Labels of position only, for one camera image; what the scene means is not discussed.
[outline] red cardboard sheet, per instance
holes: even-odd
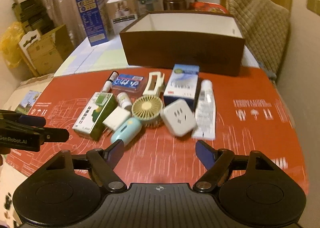
[[[158,69],[133,68],[119,73],[142,75]],[[167,81],[171,71],[161,69]],[[41,151],[12,150],[7,162],[26,176],[62,149],[84,154],[92,148],[107,148],[110,136],[99,142],[79,137],[72,126],[94,92],[100,91],[111,71],[92,72],[54,78],[30,110],[31,115],[47,119],[48,127],[66,128],[67,143],[46,143]],[[260,150],[307,193],[308,179],[302,151],[289,117],[273,85],[258,68],[243,67],[239,77],[200,73],[213,83],[217,107],[214,148],[228,148],[248,155]],[[143,130],[127,147],[115,172],[128,185],[141,183],[179,183],[191,185],[205,172],[195,155],[195,140],[174,138],[165,126]],[[238,171],[233,176],[241,175]]]

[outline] light blue case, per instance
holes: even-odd
[[[141,131],[142,124],[134,117],[129,118],[122,124],[119,129],[111,136],[110,142],[114,143],[116,140],[123,140],[124,146],[127,146],[129,142]]]

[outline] white claw clip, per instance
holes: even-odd
[[[164,74],[161,76],[161,72],[150,72],[148,84],[143,92],[143,95],[155,95],[160,96],[160,93],[164,91]]]

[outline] yellow label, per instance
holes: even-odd
[[[94,0],[82,0],[80,2],[78,2],[78,7],[81,7],[81,6],[86,6],[88,4],[91,4],[91,3],[94,3],[95,1]]]
[[[96,8],[96,7],[97,7],[96,3],[92,3],[92,4],[89,4],[89,5],[80,7],[80,8],[79,8],[79,11],[80,11],[81,13],[83,13],[83,12],[85,12],[85,11],[89,11],[89,10],[94,9],[94,8]]]

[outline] black circular disc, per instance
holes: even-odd
[[[92,214],[100,203],[99,187],[83,176],[57,172],[27,180],[13,195],[14,208],[27,223],[66,226]]]
[[[273,227],[296,221],[305,207],[303,190],[289,177],[242,175],[220,188],[219,201],[235,220],[248,226]]]

